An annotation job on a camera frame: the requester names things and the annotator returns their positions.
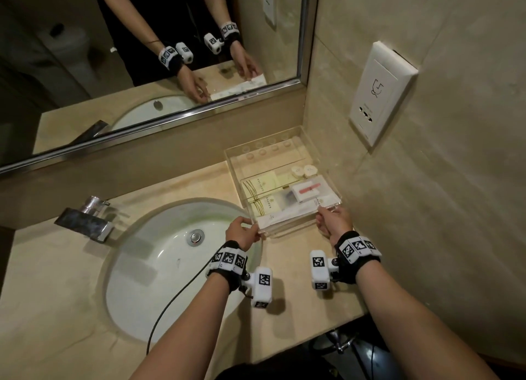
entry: clear acrylic tray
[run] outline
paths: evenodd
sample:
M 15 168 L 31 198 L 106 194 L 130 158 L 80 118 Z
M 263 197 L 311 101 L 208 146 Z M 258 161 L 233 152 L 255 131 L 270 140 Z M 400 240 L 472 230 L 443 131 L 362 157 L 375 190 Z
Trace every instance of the clear acrylic tray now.
M 265 236 L 312 224 L 319 205 L 332 208 L 341 203 L 302 126 L 229 148 L 225 154 L 241 203 Z M 293 173 L 293 168 L 305 170 L 306 165 L 317 173 Z

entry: beige marble countertop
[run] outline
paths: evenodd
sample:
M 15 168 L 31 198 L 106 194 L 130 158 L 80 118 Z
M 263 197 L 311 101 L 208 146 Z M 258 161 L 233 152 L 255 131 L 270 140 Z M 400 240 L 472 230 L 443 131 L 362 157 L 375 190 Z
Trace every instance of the beige marble countertop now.
M 239 76 L 232 60 L 201 68 L 194 73 L 205 82 L 211 95 L 245 81 Z M 132 108 L 149 100 L 183 95 L 176 78 L 168 78 L 44 112 L 38 124 L 33 154 L 71 143 L 98 120 L 115 124 Z
M 226 163 L 111 200 L 116 225 L 102 245 L 60 228 L 54 219 L 17 230 L 0 297 L 0 378 L 127 379 L 146 343 L 123 334 L 103 304 L 102 280 L 122 233 L 148 212 L 194 197 L 240 205 Z M 315 226 L 263 243 L 262 266 L 273 270 L 273 302 L 249 300 L 224 319 L 209 367 L 256 362 L 365 313 L 355 286 L 326 293 L 310 285 L 309 252 L 331 246 Z

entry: chrome faucet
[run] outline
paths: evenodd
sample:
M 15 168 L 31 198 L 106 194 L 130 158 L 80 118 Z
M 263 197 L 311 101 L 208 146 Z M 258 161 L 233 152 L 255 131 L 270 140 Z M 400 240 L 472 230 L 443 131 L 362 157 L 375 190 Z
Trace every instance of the chrome faucet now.
M 104 243 L 115 226 L 97 215 L 108 205 L 109 202 L 91 196 L 80 210 L 66 208 L 55 224 L 88 236 L 96 242 Z

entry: white sink basin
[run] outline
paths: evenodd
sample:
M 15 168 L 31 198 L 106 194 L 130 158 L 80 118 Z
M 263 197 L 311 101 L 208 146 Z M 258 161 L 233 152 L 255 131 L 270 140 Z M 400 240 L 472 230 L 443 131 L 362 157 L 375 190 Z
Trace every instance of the white sink basin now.
M 112 126 L 112 130 L 140 124 L 153 118 L 159 118 L 178 111 L 195 107 L 196 104 L 186 96 L 159 97 L 142 103 L 140 106 L 128 111 Z
M 225 242 L 225 230 L 235 217 L 247 214 L 222 200 L 189 199 L 163 207 L 141 219 L 125 235 L 106 277 L 106 305 L 113 322 L 128 335 L 147 341 L 166 304 Z M 204 239 L 191 246 L 187 238 L 200 229 Z M 261 242 L 248 251 L 247 270 L 261 260 Z M 153 342 L 190 304 L 206 276 L 203 271 L 170 305 L 157 325 Z M 227 317 L 243 300 L 239 291 L 228 297 Z

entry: electrical outlet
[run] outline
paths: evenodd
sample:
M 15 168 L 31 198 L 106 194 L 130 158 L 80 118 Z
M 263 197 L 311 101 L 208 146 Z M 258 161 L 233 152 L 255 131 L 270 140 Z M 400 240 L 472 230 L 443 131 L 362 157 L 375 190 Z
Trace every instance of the electrical outlet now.
M 372 45 L 349 118 L 373 146 L 418 70 L 382 42 Z
M 275 27 L 276 26 L 276 7 L 274 5 L 274 0 L 263 0 L 263 12 L 265 13 L 265 17 Z

